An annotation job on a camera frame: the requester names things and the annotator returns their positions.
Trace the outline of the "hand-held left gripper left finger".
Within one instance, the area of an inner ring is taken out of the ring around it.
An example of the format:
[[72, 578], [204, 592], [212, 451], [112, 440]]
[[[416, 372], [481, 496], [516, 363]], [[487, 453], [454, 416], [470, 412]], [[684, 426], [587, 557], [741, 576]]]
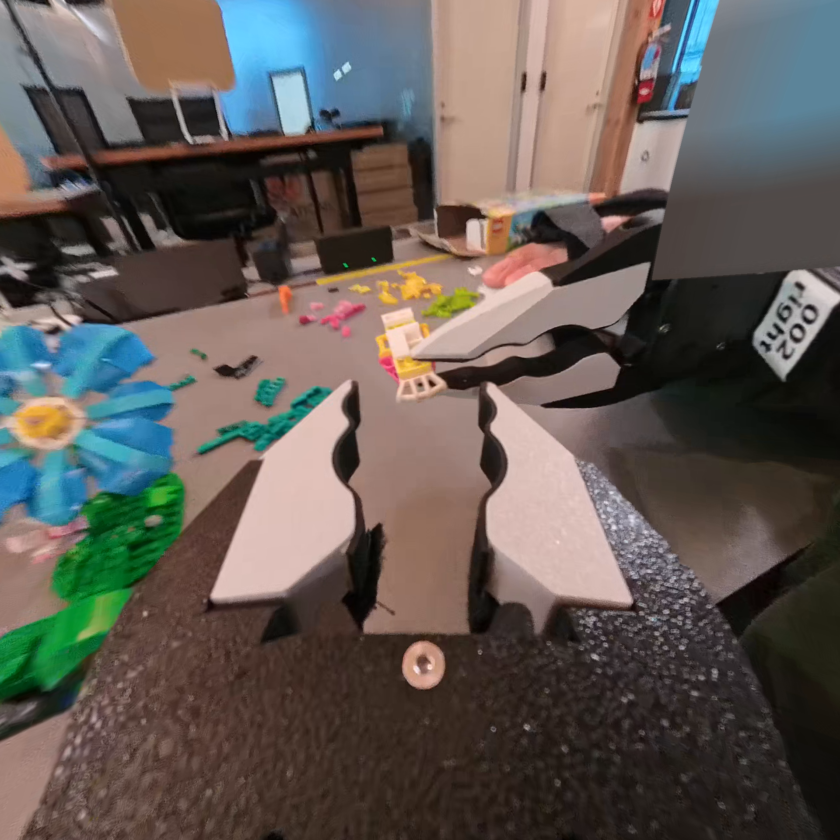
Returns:
[[377, 602], [383, 531], [351, 479], [361, 458], [360, 390], [347, 380], [259, 458], [209, 593], [214, 609], [270, 609], [264, 639], [362, 634]]

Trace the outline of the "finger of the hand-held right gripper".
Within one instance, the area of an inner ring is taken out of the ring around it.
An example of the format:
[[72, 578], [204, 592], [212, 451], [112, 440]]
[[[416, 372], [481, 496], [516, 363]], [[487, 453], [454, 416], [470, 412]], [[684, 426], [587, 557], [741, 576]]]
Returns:
[[533, 272], [495, 291], [413, 347], [420, 361], [473, 361], [523, 346], [560, 327], [601, 329], [620, 321], [642, 295], [650, 263], [555, 285]]
[[502, 356], [489, 364], [458, 364], [438, 374], [448, 391], [459, 396], [476, 396], [489, 383], [514, 403], [548, 407], [609, 392], [621, 372], [601, 341], [561, 341], [537, 355], [514, 353], [513, 348], [499, 352]]

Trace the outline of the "yellow white lego assembly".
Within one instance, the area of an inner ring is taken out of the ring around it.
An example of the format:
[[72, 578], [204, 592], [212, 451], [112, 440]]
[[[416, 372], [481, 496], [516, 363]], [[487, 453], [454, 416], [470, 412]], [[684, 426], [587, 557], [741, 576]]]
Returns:
[[384, 332], [375, 338], [380, 367], [396, 384], [397, 403], [419, 403], [445, 392], [448, 387], [433, 362], [414, 358], [417, 345], [429, 335], [426, 324], [415, 319], [411, 308], [381, 316]]

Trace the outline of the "pile of teal lego pieces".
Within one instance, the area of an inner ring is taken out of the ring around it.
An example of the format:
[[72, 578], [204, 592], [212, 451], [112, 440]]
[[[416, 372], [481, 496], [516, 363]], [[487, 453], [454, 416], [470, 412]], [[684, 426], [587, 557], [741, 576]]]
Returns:
[[332, 393], [332, 389], [315, 385], [294, 396], [289, 406], [277, 413], [257, 420], [243, 419], [217, 427], [212, 437], [194, 448], [195, 456], [208, 455], [237, 440], [248, 443], [255, 452], [263, 453], [321, 405]]

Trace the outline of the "pile of yellow lego pieces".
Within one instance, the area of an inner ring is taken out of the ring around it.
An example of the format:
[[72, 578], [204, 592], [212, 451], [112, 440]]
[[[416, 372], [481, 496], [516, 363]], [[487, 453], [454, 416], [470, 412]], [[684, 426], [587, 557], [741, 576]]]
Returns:
[[398, 270], [394, 277], [375, 276], [356, 280], [348, 287], [348, 292], [356, 297], [378, 300], [386, 307], [403, 302], [431, 302], [444, 294], [440, 284], [426, 280], [413, 270]]

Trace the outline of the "lego flower model green base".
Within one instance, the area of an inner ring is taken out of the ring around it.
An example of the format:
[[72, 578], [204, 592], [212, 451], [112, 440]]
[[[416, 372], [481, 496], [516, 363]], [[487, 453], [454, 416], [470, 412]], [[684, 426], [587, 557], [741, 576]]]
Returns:
[[141, 581], [180, 535], [185, 489], [165, 425], [175, 388], [138, 375], [152, 352], [124, 328], [81, 323], [53, 343], [2, 331], [1, 511], [38, 524], [65, 607], [2, 636], [1, 698], [58, 688], [98, 651]]

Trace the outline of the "pile of pink lego pieces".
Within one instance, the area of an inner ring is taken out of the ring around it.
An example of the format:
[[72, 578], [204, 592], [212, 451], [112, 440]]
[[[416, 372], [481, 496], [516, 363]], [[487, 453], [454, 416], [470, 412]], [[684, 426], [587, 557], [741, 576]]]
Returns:
[[313, 301], [309, 304], [309, 309], [298, 317], [298, 323], [301, 326], [313, 323], [329, 326], [343, 338], [349, 338], [351, 336], [350, 320], [365, 310], [366, 305], [362, 302], [338, 301], [331, 310], [328, 310], [324, 303]]

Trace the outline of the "person's right hand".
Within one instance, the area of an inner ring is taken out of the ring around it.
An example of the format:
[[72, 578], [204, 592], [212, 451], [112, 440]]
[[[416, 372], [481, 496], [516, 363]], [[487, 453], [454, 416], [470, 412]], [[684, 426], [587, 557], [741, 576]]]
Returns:
[[485, 269], [482, 283], [490, 289], [501, 289], [568, 259], [568, 249], [562, 244], [531, 243], [512, 250], [504, 259]]

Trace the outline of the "black box green lights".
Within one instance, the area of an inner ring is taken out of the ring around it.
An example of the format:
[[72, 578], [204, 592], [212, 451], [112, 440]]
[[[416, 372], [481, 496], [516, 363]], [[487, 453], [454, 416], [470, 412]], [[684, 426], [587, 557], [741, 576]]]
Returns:
[[364, 227], [322, 236], [316, 241], [316, 253], [328, 276], [387, 265], [394, 259], [393, 229]]

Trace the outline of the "brown drawer cabinet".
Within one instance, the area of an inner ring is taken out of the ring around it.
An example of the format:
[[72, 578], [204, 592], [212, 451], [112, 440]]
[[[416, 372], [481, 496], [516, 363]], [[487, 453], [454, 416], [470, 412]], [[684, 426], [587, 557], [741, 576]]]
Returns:
[[351, 153], [351, 162], [363, 227], [403, 226], [418, 221], [407, 143], [367, 145]]

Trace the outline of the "white door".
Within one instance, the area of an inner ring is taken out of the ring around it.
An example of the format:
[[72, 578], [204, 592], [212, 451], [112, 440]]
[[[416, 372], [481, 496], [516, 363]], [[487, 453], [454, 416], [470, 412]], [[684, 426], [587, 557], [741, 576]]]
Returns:
[[591, 182], [618, 1], [550, 1], [532, 188], [581, 193]]
[[439, 204], [508, 189], [525, 2], [432, 2]]

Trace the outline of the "dark grey power adapter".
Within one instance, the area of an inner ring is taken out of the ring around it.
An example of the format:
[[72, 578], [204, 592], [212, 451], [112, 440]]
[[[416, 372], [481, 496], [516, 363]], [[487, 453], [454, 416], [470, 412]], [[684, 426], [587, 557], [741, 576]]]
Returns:
[[279, 240], [261, 241], [252, 248], [251, 256], [261, 281], [279, 287], [291, 278], [291, 253], [287, 243]]

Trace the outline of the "person's dark green clothing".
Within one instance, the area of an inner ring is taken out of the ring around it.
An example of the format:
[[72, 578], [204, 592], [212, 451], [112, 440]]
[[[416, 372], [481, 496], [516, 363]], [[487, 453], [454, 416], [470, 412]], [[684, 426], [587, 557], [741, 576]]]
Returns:
[[825, 838], [839, 838], [839, 569], [799, 583], [742, 635], [787, 763]]

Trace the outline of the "white framed board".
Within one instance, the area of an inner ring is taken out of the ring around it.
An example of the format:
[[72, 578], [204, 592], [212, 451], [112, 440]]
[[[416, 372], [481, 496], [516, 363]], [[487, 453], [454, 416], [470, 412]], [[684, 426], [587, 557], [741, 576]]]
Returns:
[[299, 136], [313, 131], [312, 102], [304, 67], [274, 70], [268, 77], [281, 133]]

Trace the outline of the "brown wooden desk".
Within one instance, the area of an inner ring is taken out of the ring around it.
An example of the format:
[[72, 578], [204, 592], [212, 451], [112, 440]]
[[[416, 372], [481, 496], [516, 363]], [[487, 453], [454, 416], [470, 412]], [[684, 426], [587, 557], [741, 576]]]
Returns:
[[143, 225], [137, 207], [141, 195], [186, 185], [199, 176], [195, 167], [209, 163], [212, 183], [262, 179], [284, 173], [331, 171], [343, 176], [348, 225], [361, 226], [361, 210], [354, 180], [352, 152], [385, 139], [379, 123], [354, 129], [336, 129], [283, 135], [236, 136], [231, 140], [213, 139], [208, 143], [168, 143], [40, 158], [43, 169], [58, 176], [70, 172], [87, 173], [105, 191], [116, 207], [112, 213], [126, 234], [134, 252], [154, 250], [155, 245]]

